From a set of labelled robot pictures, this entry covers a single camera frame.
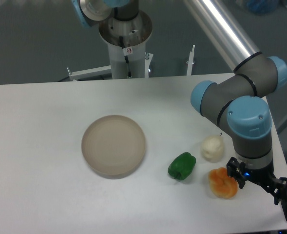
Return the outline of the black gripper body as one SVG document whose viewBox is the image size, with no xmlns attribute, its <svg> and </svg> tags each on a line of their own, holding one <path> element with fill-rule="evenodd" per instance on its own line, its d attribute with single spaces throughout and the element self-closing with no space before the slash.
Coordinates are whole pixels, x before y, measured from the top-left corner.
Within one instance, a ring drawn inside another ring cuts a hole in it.
<svg viewBox="0 0 287 234">
<path fill-rule="evenodd" d="M 261 187 L 272 187 L 274 184 L 274 166 L 273 160 L 265 167 L 260 169 L 248 168 L 244 162 L 240 163 L 240 173 L 244 180 L 250 181 Z"/>
</svg>

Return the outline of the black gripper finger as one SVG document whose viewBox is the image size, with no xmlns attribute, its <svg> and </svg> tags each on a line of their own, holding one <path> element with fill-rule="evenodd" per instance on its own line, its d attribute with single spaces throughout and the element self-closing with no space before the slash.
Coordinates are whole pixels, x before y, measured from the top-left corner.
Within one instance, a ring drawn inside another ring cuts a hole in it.
<svg viewBox="0 0 287 234">
<path fill-rule="evenodd" d="M 243 189 L 246 183 L 244 176 L 245 163 L 239 162 L 235 157 L 231 157 L 226 164 L 227 175 L 232 177 L 237 183 L 240 189 Z"/>
<path fill-rule="evenodd" d="M 287 202 L 287 178 L 267 178 L 261 182 L 261 187 L 273 196 L 274 204 Z"/>
</svg>

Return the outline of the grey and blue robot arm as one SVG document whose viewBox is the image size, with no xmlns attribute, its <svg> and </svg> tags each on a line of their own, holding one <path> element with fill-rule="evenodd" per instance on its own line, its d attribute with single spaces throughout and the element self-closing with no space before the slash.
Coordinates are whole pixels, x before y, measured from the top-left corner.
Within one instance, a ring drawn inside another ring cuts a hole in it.
<svg viewBox="0 0 287 234">
<path fill-rule="evenodd" d="M 136 0 L 75 0 L 83 25 L 99 25 L 109 46 L 113 78 L 142 78 L 145 42 L 152 22 Z M 287 65 L 278 57 L 265 57 L 218 0 L 187 0 L 194 18 L 234 72 L 217 84 L 200 82 L 191 93 L 191 104 L 202 116 L 227 133 L 236 157 L 227 173 L 243 188 L 246 181 L 261 186 L 275 204 L 287 202 L 287 178 L 273 173 L 272 121 L 263 97 L 287 82 Z"/>
</svg>

